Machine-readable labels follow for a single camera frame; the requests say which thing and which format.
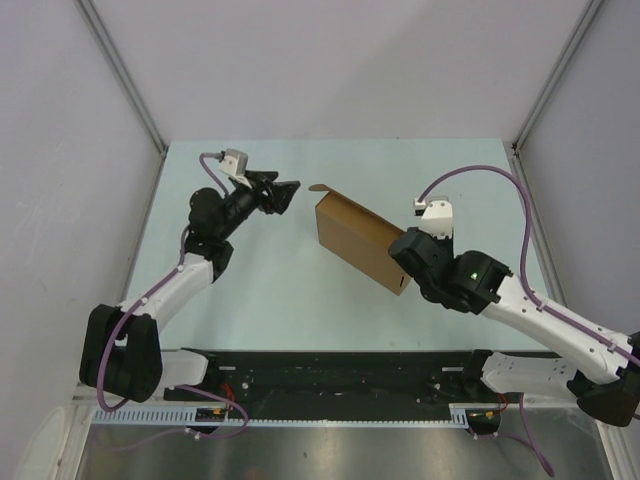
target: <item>cardboard box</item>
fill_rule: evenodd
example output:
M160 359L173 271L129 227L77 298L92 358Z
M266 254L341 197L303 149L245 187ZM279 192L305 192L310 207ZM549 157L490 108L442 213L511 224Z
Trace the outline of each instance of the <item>cardboard box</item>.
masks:
M309 190L328 192L316 205L320 245L400 295L411 277L388 250L404 231L326 185L312 185Z

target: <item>white wall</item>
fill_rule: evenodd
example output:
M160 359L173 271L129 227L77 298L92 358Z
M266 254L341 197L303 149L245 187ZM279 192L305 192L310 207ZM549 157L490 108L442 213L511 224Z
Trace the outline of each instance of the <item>white wall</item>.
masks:
M0 3L0 478L119 299L159 159L70 0Z
M638 25L640 3L608 2L523 149L569 306L628 333L640 330Z
M170 140L512 140L588 2L95 3Z

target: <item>cable clip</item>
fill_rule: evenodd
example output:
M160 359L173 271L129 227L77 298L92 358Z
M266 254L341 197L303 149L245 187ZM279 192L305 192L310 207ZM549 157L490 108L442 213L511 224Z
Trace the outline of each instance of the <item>cable clip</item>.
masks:
M417 198L413 199L413 210L415 212L416 217L421 217L424 211L427 209L427 201L419 200Z
M540 305L536 306L536 310L539 312L544 311L545 307L549 304L549 299L548 298L542 298L540 300Z

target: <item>light blue table surface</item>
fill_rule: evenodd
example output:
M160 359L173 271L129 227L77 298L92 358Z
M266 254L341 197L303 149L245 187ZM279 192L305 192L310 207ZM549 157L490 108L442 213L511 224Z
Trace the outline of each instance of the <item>light blue table surface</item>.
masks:
M509 169L498 139L207 141L171 144L136 261L129 295L141 293L177 260L189 198L213 186L198 156L236 148L249 169L277 170L302 187L282 216L255 212L230 238L222 277L199 293L161 334L163 348L249 350L540 349L496 321L432 305L412 282L389 292L318 244L314 206L325 183L401 228L415 226L412 201L437 176L484 163ZM474 172L437 195L454 206L455 250L481 250L517 268L524 218L502 177ZM533 248L528 272L544 283Z

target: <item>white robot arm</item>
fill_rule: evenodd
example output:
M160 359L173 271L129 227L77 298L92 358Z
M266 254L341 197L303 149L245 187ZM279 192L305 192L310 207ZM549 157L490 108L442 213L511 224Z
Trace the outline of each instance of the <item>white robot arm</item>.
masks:
M195 192L189 205L189 225L183 232L180 259L154 287L111 307L99 305L89 316L80 364L80 381L126 400L144 402L159 389L197 385L208 359L189 350L161 351L159 333L198 292L225 271L233 247L229 236L255 210L283 214L300 182L276 182L278 172L246 170L247 155L237 150L208 155L220 162L235 190L222 197L212 188ZM226 187L203 162L203 167L226 192ZM116 340L126 338L126 344Z
M414 208L419 227L407 230L389 253L416 280L423 297L498 320L560 356L476 351L466 375L498 393L576 400L594 418L628 425L640 402L640 335L608 330L531 292L534 302L517 275L484 253L454 257L453 207L446 198L416 201Z

